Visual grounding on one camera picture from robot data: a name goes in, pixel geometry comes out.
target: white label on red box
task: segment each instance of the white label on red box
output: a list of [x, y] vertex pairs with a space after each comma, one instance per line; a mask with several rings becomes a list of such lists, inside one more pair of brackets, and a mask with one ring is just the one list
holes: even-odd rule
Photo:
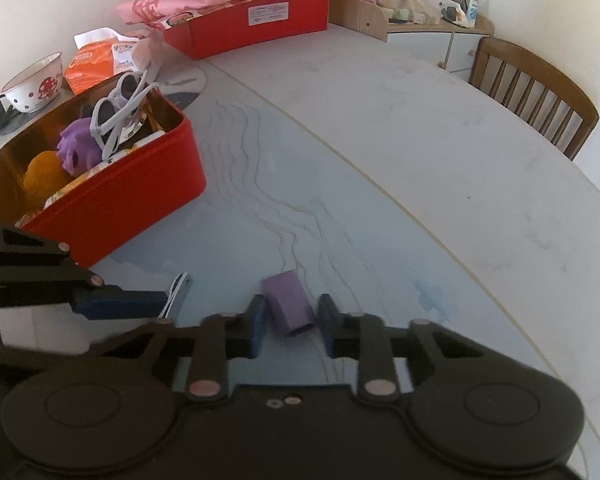
[[289, 2], [249, 7], [249, 26], [289, 19]]

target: bowl rim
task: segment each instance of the bowl rim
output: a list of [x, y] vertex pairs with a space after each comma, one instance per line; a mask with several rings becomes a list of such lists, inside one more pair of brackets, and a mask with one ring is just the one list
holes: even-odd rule
[[[9, 82], [5, 86], [2, 87], [2, 90], [0, 90], [0, 93], [6, 94], [7, 92], [10, 92], [11, 90], [13, 90], [13, 89], [15, 89], [15, 88], [23, 85], [29, 79], [31, 79], [33, 76], [35, 76], [37, 73], [39, 73], [41, 70], [44, 70], [50, 64], [52, 64], [53, 62], [55, 62], [56, 60], [58, 60], [58, 57], [60, 57], [60, 56], [62, 56], [62, 52], [55, 52], [53, 54], [49, 54], [48, 56], [40, 58], [39, 60], [37, 60], [34, 63], [31, 63], [24, 70], [21, 70], [15, 76], [13, 76], [11, 79], [9, 79]], [[48, 63], [43, 64], [38, 70], [36, 70], [33, 74], [31, 74], [29, 77], [27, 77], [24, 81], [21, 81], [21, 82], [19, 82], [17, 84], [12, 84], [16, 79], [18, 79], [23, 73], [25, 73], [27, 70], [29, 70], [32, 66], [35, 66], [38, 63], [40, 63], [40, 62], [42, 62], [44, 60], [47, 60], [47, 59], [49, 60]]]

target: wooden cabinet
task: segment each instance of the wooden cabinet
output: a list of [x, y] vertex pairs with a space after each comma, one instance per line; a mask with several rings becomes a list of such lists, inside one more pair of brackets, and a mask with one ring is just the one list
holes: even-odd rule
[[415, 25], [389, 23], [380, 9], [361, 0], [331, 0], [329, 21], [387, 43], [403, 47], [410, 56], [421, 59], [469, 81], [480, 40], [493, 36], [493, 23], [478, 16], [468, 29], [453, 23]]

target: purple toy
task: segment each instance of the purple toy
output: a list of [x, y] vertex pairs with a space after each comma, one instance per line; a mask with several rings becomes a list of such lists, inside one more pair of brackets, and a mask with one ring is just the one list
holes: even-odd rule
[[262, 280], [262, 292], [283, 335], [293, 337], [315, 325], [314, 311], [292, 270]]
[[91, 136], [90, 125], [90, 117], [78, 119], [60, 134], [58, 156], [71, 176], [80, 176], [102, 162], [102, 150]]

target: orange package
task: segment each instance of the orange package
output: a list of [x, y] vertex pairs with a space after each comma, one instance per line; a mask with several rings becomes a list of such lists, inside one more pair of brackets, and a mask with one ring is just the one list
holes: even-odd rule
[[160, 41], [146, 30], [122, 36], [111, 28], [98, 28], [75, 36], [78, 52], [64, 71], [75, 95], [119, 74], [143, 71]]

